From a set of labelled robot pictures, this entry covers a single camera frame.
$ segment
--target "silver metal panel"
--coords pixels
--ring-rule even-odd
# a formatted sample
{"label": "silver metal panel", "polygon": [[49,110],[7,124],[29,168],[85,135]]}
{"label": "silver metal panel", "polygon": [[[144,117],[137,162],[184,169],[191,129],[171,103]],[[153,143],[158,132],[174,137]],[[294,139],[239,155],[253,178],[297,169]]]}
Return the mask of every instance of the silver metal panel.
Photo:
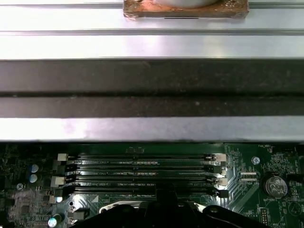
{"label": "silver metal panel", "polygon": [[2,119],[0,141],[303,142],[304,117]]}
{"label": "silver metal panel", "polygon": [[0,0],[0,60],[304,57],[304,0],[250,6],[245,20],[130,20],[122,0]]}
{"label": "silver metal panel", "polygon": [[302,58],[302,36],[2,36],[0,59]]}
{"label": "silver metal panel", "polygon": [[[250,0],[250,3],[304,3],[304,0]],[[113,4],[123,0],[0,0],[0,5],[75,5],[75,4]]]}
{"label": "silver metal panel", "polygon": [[122,9],[56,9],[56,8],[0,8],[0,31],[10,35],[78,35],[113,34],[119,35],[163,35],[180,33],[204,35],[204,33],[232,34],[243,32],[244,35],[266,35],[280,32],[281,35],[294,32],[304,35],[304,9],[252,9],[244,19],[126,19]]}

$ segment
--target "capacitor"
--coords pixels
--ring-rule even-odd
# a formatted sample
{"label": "capacitor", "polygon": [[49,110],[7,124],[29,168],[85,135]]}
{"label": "capacitor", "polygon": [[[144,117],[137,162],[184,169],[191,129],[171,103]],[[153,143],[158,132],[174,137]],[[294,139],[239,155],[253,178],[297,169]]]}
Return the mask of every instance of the capacitor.
{"label": "capacitor", "polygon": [[39,166],[36,165],[36,164],[33,164],[33,165],[31,166],[31,168],[30,168],[30,171],[31,171],[32,173],[38,172],[38,170],[39,170]]}
{"label": "capacitor", "polygon": [[55,226],[57,226],[60,222],[62,221],[62,217],[59,214],[55,214],[53,217],[51,217],[47,224],[48,227],[50,228],[54,228]]}
{"label": "capacitor", "polygon": [[36,174],[32,174],[29,176],[28,180],[30,183],[35,183],[38,180],[38,176]]}

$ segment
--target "copper heatsink base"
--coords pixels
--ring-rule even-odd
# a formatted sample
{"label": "copper heatsink base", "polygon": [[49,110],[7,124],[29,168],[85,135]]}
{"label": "copper heatsink base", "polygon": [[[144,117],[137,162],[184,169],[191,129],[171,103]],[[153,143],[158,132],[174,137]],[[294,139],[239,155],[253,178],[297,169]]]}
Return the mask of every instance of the copper heatsink base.
{"label": "copper heatsink base", "polygon": [[249,12],[248,0],[220,0],[195,9],[164,6],[154,0],[124,0],[123,3],[124,15],[128,18],[245,18]]}

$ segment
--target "metal rail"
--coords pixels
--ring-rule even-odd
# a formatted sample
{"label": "metal rail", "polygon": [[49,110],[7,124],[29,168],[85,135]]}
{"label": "metal rail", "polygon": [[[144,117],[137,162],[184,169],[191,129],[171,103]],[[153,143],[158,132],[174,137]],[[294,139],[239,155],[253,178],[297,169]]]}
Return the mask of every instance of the metal rail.
{"label": "metal rail", "polygon": [[0,0],[0,59],[304,57],[304,0],[252,0],[245,20],[129,20],[122,6]]}

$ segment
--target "green circuit board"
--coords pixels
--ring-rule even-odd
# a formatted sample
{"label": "green circuit board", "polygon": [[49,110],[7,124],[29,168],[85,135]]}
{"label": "green circuit board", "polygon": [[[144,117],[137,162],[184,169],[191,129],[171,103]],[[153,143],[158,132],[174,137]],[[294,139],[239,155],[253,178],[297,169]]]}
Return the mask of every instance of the green circuit board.
{"label": "green circuit board", "polygon": [[[304,174],[301,145],[6,144],[0,149],[5,180],[0,212],[18,228],[46,228],[55,214],[63,220],[56,227],[66,228],[77,222],[71,216],[80,209],[90,218],[120,200],[154,200],[160,179],[174,182],[180,199],[220,205],[273,228],[304,228],[304,188],[295,178]],[[32,172],[33,165],[38,171]],[[210,183],[210,177],[224,184]],[[214,189],[228,197],[216,196]]]}

